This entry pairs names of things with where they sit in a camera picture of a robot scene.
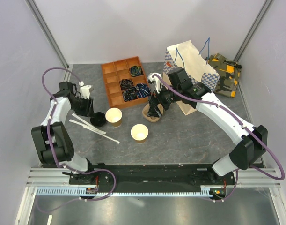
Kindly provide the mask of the cardboard cup carrier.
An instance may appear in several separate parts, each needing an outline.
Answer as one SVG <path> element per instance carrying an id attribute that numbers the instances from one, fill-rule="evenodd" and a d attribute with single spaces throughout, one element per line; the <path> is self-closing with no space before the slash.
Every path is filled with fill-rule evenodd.
<path id="1" fill-rule="evenodd" d="M 142 110 L 143 117 L 149 122 L 157 122 L 164 114 L 164 107 L 158 101 L 149 100 Z"/>

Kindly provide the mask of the black plastic cup lid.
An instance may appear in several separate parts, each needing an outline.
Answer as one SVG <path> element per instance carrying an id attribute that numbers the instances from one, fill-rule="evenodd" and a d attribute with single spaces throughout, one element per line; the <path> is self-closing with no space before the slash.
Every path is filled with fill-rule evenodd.
<path id="1" fill-rule="evenodd" d="M 94 116 L 90 118 L 90 123 L 97 128 L 104 126 L 107 123 L 105 114 L 102 112 L 95 112 Z"/>

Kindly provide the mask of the paper cup front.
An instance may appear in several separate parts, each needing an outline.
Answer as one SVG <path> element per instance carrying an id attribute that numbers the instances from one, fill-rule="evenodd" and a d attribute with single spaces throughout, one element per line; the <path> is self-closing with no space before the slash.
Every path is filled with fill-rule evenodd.
<path id="1" fill-rule="evenodd" d="M 131 128 L 131 137 L 137 142 L 137 143 L 143 143 L 146 141 L 146 138 L 148 137 L 149 130 L 148 128 L 143 124 L 136 124 Z"/>

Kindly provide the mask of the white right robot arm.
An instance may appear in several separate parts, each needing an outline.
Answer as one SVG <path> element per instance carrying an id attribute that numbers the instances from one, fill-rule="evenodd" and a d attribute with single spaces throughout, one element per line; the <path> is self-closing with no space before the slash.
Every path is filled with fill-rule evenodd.
<path id="1" fill-rule="evenodd" d="M 267 129 L 237 116 L 226 107 L 216 95 L 202 82 L 193 82 L 181 67 L 168 73 L 170 85 L 166 84 L 159 73 L 150 73 L 147 80 L 155 86 L 149 98 L 149 115 L 161 117 L 158 105 L 168 110 L 171 103 L 183 102 L 203 113 L 217 124 L 235 144 L 235 148 L 226 156 L 212 164 L 207 173 L 208 181 L 214 185 L 224 180 L 224 176 L 237 169 L 247 170 L 265 152 Z"/>

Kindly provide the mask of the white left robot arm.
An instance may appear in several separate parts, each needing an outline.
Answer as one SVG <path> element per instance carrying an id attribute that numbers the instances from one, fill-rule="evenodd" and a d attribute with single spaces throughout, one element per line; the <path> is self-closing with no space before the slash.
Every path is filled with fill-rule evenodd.
<path id="1" fill-rule="evenodd" d="M 65 167 L 74 173 L 85 184 L 95 181 L 96 173 L 89 169 L 87 159 L 74 152 L 72 140 L 65 128 L 65 121 L 70 110 L 78 116 L 95 117 L 93 98 L 90 95 L 76 96 L 76 84 L 61 82 L 59 91 L 52 94 L 50 109 L 44 121 L 31 130 L 31 136 L 40 162 L 44 165 Z"/>

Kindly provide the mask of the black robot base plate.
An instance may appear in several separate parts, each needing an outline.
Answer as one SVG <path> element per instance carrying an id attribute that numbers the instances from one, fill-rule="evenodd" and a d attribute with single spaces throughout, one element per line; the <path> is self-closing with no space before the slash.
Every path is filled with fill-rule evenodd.
<path id="1" fill-rule="evenodd" d="M 219 177 L 210 164 L 132 164 L 92 166 L 94 174 L 87 177 L 70 175 L 71 185 L 98 185 L 103 192 L 114 191 L 200 191 L 201 186 L 224 187 L 235 183 L 234 174 Z"/>

